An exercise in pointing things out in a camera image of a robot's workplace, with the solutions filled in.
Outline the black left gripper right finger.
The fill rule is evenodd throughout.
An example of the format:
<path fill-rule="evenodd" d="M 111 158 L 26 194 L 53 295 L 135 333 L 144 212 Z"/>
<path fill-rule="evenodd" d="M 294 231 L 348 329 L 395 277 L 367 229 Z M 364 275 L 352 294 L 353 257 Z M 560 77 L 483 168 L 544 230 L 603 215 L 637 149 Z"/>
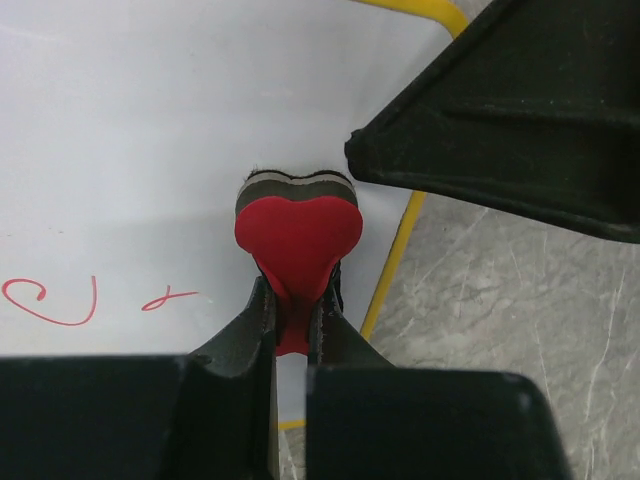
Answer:
<path fill-rule="evenodd" d="M 308 341 L 309 366 L 393 367 L 344 317 L 335 289 L 328 289 L 314 306 Z"/>

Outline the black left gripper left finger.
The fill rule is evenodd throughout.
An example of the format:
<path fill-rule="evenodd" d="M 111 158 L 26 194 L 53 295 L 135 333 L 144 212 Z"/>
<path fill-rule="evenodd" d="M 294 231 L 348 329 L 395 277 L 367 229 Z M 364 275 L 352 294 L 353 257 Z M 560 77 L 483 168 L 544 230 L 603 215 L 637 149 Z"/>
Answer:
<path fill-rule="evenodd" d="M 196 350 L 198 448 L 216 479 L 276 477 L 274 295 L 255 279 L 244 310 Z"/>

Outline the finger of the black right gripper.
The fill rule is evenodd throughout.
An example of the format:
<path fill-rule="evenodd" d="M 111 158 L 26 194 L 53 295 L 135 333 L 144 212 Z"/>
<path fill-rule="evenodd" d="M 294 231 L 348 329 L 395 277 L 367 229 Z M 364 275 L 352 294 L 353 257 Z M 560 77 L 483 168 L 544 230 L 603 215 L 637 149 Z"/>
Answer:
<path fill-rule="evenodd" d="M 638 3 L 491 3 L 345 155 L 360 181 L 637 243 Z"/>

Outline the red heart whiteboard eraser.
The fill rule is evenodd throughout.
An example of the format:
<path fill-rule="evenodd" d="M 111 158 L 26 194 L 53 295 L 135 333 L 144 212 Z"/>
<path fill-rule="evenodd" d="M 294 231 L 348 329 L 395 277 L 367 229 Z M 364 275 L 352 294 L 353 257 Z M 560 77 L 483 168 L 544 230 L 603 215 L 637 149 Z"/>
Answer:
<path fill-rule="evenodd" d="M 278 356 L 309 352 L 313 310 L 362 231 L 355 188 L 337 171 L 256 170 L 245 180 L 235 204 L 235 240 L 275 294 Z"/>

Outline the yellow framed whiteboard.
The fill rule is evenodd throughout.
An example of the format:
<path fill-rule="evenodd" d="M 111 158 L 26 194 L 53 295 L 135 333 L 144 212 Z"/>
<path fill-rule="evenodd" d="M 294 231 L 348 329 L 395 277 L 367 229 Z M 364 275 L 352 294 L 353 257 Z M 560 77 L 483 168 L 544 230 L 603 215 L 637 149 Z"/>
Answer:
<path fill-rule="evenodd" d="M 176 354 L 244 307 L 251 172 L 347 171 L 450 1 L 5 1 L 1 354 Z"/>

